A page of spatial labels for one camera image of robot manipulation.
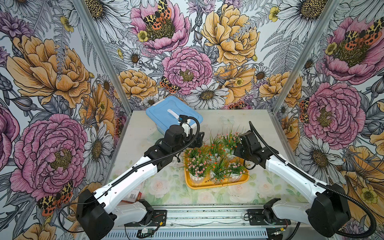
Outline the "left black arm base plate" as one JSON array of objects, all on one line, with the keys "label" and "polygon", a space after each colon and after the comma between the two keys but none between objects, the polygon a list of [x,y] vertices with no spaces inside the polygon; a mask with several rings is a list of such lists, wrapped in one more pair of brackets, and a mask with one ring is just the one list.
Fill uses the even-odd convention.
[{"label": "left black arm base plate", "polygon": [[145,218],[138,223],[128,223],[125,227],[164,227],[167,222],[167,210],[154,210],[151,217]]}]

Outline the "pink flower potted plant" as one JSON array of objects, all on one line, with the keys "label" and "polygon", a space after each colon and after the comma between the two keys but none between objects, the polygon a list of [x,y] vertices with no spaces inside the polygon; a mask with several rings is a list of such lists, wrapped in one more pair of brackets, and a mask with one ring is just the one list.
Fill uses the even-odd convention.
[{"label": "pink flower potted plant", "polygon": [[227,173],[228,181],[230,183],[236,183],[240,181],[241,177],[248,175],[248,170],[240,160],[234,160],[229,163]]}]

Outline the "green grass potted plant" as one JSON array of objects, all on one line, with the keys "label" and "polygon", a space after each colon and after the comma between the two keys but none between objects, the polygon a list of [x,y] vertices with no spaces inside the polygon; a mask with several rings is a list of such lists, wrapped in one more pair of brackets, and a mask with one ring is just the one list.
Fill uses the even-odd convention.
[{"label": "green grass potted plant", "polygon": [[235,150],[237,149],[237,145],[241,142],[240,134],[241,133],[239,132],[233,132],[230,130],[229,133],[222,133],[218,135],[221,147],[224,150],[228,160],[232,160],[236,157]]}]

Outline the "orange flower potted plant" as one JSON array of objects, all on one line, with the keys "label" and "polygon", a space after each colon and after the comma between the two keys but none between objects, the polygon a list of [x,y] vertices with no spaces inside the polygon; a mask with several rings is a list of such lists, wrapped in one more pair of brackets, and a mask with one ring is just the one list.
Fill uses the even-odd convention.
[{"label": "orange flower potted plant", "polygon": [[216,161],[212,162],[208,181],[215,185],[223,184],[230,175],[229,164],[230,161],[226,158],[218,158]]}]

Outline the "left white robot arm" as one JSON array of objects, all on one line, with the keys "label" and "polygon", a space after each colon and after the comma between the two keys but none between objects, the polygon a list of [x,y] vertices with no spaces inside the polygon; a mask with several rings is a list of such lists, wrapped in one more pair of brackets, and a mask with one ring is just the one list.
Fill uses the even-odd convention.
[{"label": "left white robot arm", "polygon": [[153,208],[145,200],[128,205],[118,204],[146,179],[170,164],[187,148],[200,147],[204,133],[199,121],[180,115],[178,124],[170,126],[164,137],[150,147],[127,171],[109,184],[91,192],[84,190],[78,198],[76,219],[91,240],[101,240],[113,228],[128,223],[148,224]]}]

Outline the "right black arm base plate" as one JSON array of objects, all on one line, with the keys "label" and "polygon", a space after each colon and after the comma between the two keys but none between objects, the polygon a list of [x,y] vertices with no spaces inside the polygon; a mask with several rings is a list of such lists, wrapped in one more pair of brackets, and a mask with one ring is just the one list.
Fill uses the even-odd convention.
[{"label": "right black arm base plate", "polygon": [[289,226],[291,221],[278,219],[277,216],[267,209],[248,209],[244,214],[244,220],[251,226]]}]

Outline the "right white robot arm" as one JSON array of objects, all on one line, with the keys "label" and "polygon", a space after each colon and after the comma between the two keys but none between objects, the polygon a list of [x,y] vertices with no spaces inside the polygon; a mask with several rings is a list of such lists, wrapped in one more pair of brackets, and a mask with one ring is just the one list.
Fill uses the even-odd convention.
[{"label": "right white robot arm", "polygon": [[[330,238],[340,235],[353,239],[364,239],[372,236],[377,229],[377,221],[373,213],[352,197],[346,195],[344,189],[337,185],[329,185],[302,171],[279,152],[270,147],[258,133],[252,123],[250,130],[240,135],[235,156],[245,162],[252,162],[272,172],[294,187],[308,204],[281,203],[274,198],[264,204],[260,214],[267,225],[276,225],[283,220],[311,225],[320,235]],[[370,220],[369,228],[358,234],[342,232],[342,227],[352,218],[349,203],[358,206]]]}]

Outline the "large pink potted gypsophila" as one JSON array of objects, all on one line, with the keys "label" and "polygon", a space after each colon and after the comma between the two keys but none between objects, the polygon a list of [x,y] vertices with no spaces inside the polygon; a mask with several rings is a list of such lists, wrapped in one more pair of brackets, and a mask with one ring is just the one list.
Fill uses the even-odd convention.
[{"label": "large pink potted gypsophila", "polygon": [[187,158],[185,171],[194,185],[202,184],[211,170],[209,160],[203,157]]}]

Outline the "red flower potted plant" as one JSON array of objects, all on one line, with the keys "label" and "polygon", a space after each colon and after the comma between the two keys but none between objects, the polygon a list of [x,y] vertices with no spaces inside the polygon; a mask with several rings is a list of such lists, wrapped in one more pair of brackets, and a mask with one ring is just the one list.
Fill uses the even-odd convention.
[{"label": "red flower potted plant", "polygon": [[197,159],[207,158],[209,156],[209,146],[202,146],[200,148],[186,149],[183,158],[184,159]]}]

